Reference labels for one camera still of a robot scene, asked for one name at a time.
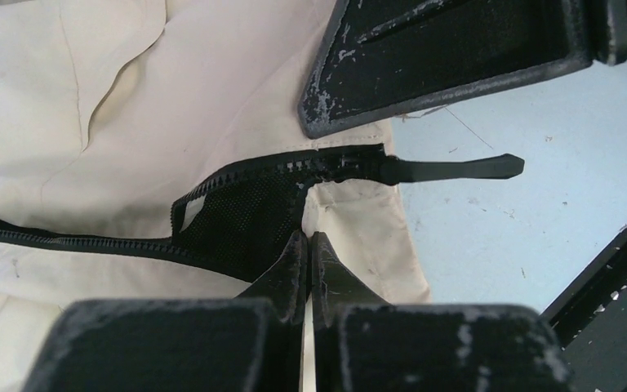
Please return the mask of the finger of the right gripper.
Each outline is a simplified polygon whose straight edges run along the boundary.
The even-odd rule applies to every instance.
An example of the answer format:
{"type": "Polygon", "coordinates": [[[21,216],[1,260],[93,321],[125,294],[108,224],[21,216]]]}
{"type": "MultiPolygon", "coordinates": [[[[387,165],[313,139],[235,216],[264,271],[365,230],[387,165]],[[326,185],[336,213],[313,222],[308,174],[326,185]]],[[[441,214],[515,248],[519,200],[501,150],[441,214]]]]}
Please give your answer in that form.
{"type": "Polygon", "coordinates": [[[318,139],[588,68],[582,1],[338,1],[298,104],[318,139]]]}

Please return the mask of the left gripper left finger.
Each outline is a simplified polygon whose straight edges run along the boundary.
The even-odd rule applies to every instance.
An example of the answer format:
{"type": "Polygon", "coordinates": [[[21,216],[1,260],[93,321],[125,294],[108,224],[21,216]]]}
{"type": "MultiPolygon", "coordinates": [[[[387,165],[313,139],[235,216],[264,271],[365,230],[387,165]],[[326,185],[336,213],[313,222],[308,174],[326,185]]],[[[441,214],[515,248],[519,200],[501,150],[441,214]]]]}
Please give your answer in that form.
{"type": "Polygon", "coordinates": [[[89,300],[55,322],[26,391],[299,391],[308,240],[232,299],[89,300]]]}

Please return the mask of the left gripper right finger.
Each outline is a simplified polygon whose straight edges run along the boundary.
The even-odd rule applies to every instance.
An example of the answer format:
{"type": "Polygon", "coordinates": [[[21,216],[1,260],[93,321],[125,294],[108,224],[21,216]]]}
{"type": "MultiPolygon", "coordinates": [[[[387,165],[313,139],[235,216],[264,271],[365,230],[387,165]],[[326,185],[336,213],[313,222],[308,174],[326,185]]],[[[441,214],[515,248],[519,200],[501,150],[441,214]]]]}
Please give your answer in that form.
{"type": "Polygon", "coordinates": [[[554,332],[519,305],[393,305],[311,239],[319,391],[570,391],[554,332]]]}

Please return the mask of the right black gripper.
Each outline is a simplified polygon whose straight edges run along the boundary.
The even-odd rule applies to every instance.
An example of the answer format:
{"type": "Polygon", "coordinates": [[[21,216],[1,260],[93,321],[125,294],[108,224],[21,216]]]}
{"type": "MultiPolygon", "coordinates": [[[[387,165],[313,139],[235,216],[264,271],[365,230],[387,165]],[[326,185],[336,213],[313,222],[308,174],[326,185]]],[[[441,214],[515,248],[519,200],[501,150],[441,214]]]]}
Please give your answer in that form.
{"type": "Polygon", "coordinates": [[[591,0],[585,3],[591,50],[605,65],[627,61],[627,0],[591,0]]]}

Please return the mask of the beige zip jacket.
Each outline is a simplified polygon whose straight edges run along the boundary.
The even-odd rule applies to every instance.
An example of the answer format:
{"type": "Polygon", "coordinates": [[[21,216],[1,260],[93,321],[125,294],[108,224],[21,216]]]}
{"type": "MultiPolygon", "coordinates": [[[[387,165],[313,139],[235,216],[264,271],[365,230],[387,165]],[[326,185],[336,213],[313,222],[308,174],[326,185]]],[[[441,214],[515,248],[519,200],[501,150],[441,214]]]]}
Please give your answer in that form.
{"type": "Polygon", "coordinates": [[[386,120],[318,139],[298,104],[333,1],[0,2],[0,391],[89,300],[232,299],[311,239],[391,304],[424,303],[398,187],[509,179],[511,154],[394,155],[386,120]]]}

